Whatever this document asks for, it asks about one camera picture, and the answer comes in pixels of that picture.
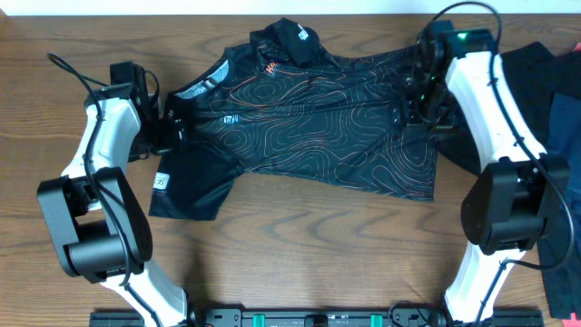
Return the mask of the black orange-patterned jersey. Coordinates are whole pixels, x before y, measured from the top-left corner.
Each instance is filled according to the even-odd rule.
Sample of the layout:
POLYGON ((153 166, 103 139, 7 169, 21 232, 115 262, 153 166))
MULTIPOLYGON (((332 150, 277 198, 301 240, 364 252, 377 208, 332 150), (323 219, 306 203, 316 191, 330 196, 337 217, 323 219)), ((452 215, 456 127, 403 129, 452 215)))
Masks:
POLYGON ((160 161, 150 215, 212 221, 245 173, 431 201, 434 139, 403 126, 412 59, 412 48, 334 55, 286 18, 251 32, 168 93, 164 115, 185 143, 160 161))

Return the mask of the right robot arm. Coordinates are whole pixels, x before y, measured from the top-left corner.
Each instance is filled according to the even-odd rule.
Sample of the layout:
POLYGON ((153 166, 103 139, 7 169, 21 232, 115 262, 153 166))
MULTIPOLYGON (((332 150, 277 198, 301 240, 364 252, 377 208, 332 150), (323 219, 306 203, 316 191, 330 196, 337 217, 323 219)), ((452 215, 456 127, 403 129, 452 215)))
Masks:
POLYGON ((419 33, 401 123, 432 133, 465 124, 478 178, 461 205, 468 245, 434 326, 493 326, 510 270, 547 236, 565 205, 569 167, 547 152, 507 83, 497 35, 433 19, 419 33))

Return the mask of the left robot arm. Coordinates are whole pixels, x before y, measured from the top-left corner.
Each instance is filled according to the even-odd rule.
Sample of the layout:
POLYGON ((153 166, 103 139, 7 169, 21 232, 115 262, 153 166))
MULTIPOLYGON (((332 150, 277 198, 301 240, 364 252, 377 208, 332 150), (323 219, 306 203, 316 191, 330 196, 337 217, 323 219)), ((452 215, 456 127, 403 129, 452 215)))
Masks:
POLYGON ((110 83, 87 88, 84 134, 61 175, 43 181, 37 201, 64 272, 116 292, 133 317, 99 314, 101 326, 192 326, 187 292, 153 259, 153 236, 125 176, 130 162, 169 152, 152 72, 133 62, 111 64, 110 83))

